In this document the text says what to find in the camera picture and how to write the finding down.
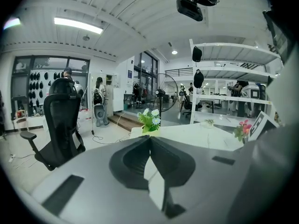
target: chair backrest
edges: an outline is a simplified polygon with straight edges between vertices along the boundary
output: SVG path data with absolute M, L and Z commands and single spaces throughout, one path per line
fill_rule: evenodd
M 65 78 L 53 82 L 44 101 L 52 148 L 61 164 L 78 154 L 72 135 L 76 131 L 80 101 L 74 82 Z

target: backpack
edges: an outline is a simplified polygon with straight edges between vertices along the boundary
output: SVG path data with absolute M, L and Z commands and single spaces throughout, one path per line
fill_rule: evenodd
M 93 94 L 93 104 L 102 104 L 104 101 L 102 92 L 99 91 L 99 89 L 95 89 Z

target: white table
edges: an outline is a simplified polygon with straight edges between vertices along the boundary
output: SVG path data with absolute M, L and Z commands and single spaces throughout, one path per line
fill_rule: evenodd
M 130 138 L 142 135 L 141 128 L 132 128 Z M 243 146 L 233 134 L 217 127 L 208 128 L 205 122 L 160 127 L 160 137 L 198 147 L 234 151 Z
M 132 128 L 131 139 L 141 135 L 141 128 Z M 234 151 L 243 147 L 243 144 L 233 134 L 214 126 L 209 128 L 205 122 L 192 125 L 160 127 L 160 137 L 185 143 L 186 145 L 227 151 Z M 157 168 L 151 158 L 145 165 L 144 178 L 149 181 L 150 198 L 161 210 L 165 183 L 163 177 L 157 172 Z

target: black bag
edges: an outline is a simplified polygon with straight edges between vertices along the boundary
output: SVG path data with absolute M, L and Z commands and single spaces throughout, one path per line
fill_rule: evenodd
M 194 87 L 195 88 L 200 88 L 202 83 L 204 82 L 204 75 L 200 72 L 199 69 L 196 70 L 196 73 L 194 75 Z
M 102 104 L 102 101 L 102 96 L 100 95 L 99 90 L 96 89 L 93 94 L 93 104 Z

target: chair armrest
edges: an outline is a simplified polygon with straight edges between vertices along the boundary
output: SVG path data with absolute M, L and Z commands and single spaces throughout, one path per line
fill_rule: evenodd
M 30 133 L 28 131 L 22 131 L 20 136 L 23 138 L 23 139 L 26 139 L 26 140 L 34 140 L 36 138 L 36 134 L 35 133 Z

